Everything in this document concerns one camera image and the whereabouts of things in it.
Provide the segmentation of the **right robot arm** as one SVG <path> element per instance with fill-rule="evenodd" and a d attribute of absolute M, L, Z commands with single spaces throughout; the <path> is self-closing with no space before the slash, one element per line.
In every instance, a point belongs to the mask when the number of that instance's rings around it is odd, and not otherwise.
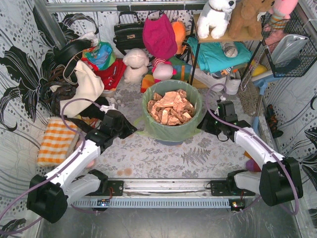
<path fill-rule="evenodd" d="M 231 193 L 247 190 L 259 194 L 268 206 L 303 197 L 299 163 L 270 148 L 245 120 L 238 120 L 232 101 L 219 101 L 218 113 L 207 110 L 198 128 L 216 136 L 223 133 L 241 146 L 258 165 L 260 172 L 233 171 L 227 176 Z"/>

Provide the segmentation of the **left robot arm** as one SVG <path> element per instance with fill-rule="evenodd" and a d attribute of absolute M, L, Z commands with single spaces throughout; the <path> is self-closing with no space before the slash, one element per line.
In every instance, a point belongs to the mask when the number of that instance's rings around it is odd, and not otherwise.
<path fill-rule="evenodd" d="M 56 223 L 69 205 L 85 195 L 111 194 L 108 177 L 93 169 L 85 176 L 79 174 L 108 147 L 114 139 L 124 139 L 137 131 L 118 110 L 108 110 L 100 128 L 94 128 L 83 143 L 62 164 L 45 176 L 36 175 L 30 181 L 26 207 L 40 217 Z"/>

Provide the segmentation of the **blue-grey trash bin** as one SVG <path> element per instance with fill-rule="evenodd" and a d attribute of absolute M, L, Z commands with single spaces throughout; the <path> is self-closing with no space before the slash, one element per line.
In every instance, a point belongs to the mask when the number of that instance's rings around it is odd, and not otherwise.
<path fill-rule="evenodd" d="M 177 135 L 156 135 L 154 138 L 158 143 L 166 146 L 181 145 L 186 140 L 186 137 Z"/>

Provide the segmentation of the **green trash bag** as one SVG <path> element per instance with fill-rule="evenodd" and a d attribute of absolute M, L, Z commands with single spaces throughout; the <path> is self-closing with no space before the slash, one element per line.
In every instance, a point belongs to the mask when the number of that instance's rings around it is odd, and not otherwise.
<path fill-rule="evenodd" d="M 165 142 L 182 142 L 199 132 L 202 96 L 189 83 L 166 80 L 149 87 L 142 97 L 145 127 L 141 135 Z"/>

